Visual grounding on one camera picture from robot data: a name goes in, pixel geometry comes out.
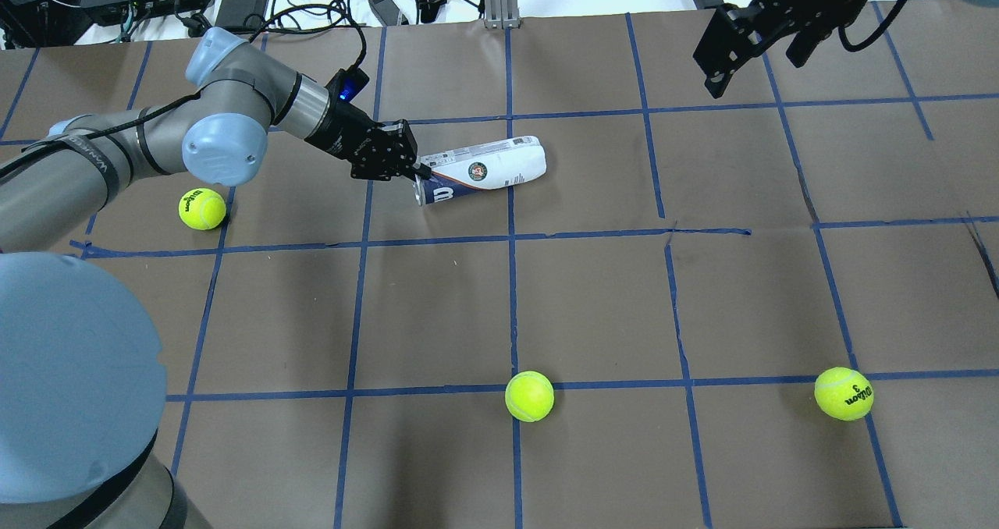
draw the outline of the gray robot arm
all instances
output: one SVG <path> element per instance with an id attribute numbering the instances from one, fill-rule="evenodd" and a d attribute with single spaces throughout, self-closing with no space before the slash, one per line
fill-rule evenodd
<path id="1" fill-rule="evenodd" d="M 340 92 L 342 75 L 324 87 L 211 28 L 186 71 L 199 86 L 192 98 L 151 119 L 156 109 L 62 122 L 0 167 L 0 251 L 46 248 L 142 178 L 190 171 L 208 183 L 245 183 L 260 169 L 271 125 L 347 160 L 354 178 L 428 176 L 409 123 L 372 121 Z"/>

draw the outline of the sticker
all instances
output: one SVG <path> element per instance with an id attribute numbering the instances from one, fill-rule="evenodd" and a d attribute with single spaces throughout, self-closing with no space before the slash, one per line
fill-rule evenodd
<path id="1" fill-rule="evenodd" d="M 485 169 L 485 164 L 482 164 L 481 162 L 472 162 L 471 165 L 468 166 L 468 177 L 477 182 L 485 180 L 485 174 L 488 172 L 489 171 Z"/>

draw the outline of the yellow tennis ball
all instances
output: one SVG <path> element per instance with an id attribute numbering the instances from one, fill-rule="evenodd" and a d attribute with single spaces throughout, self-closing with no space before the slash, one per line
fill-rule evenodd
<path id="1" fill-rule="evenodd" d="M 181 220 L 195 230 L 209 230 L 226 218 L 226 202 L 214 189 L 197 188 L 185 193 L 177 206 Z"/>
<path id="2" fill-rule="evenodd" d="M 815 379 L 815 402 L 838 420 L 864 418 L 874 405 L 874 389 L 860 373 L 846 367 L 826 369 Z"/>
<path id="3" fill-rule="evenodd" d="M 517 373 L 507 383 L 507 410 L 521 422 L 536 422 L 549 415 L 556 403 L 552 381 L 537 371 Z"/>

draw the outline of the tennis ball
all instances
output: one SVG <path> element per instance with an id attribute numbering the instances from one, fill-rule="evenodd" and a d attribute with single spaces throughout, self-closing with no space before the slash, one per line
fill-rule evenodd
<path id="1" fill-rule="evenodd" d="M 846 367 L 826 369 L 815 379 L 815 402 L 838 420 L 864 418 L 874 405 L 874 389 L 860 373 Z"/>
<path id="2" fill-rule="evenodd" d="M 195 230 L 209 230 L 226 218 L 226 202 L 218 192 L 197 188 L 185 193 L 177 206 L 181 220 Z"/>
<path id="3" fill-rule="evenodd" d="M 537 371 L 517 373 L 507 383 L 507 410 L 521 422 L 536 422 L 549 415 L 556 403 L 552 381 Z"/>

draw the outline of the round logo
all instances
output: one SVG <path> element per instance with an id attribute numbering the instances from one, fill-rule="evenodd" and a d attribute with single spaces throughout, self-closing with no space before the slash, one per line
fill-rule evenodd
<path id="1" fill-rule="evenodd" d="M 481 182 L 485 180 L 486 173 L 489 173 L 489 171 L 485 169 L 485 164 L 481 162 L 472 162 L 471 166 L 468 166 L 468 177 L 474 181 Z"/>

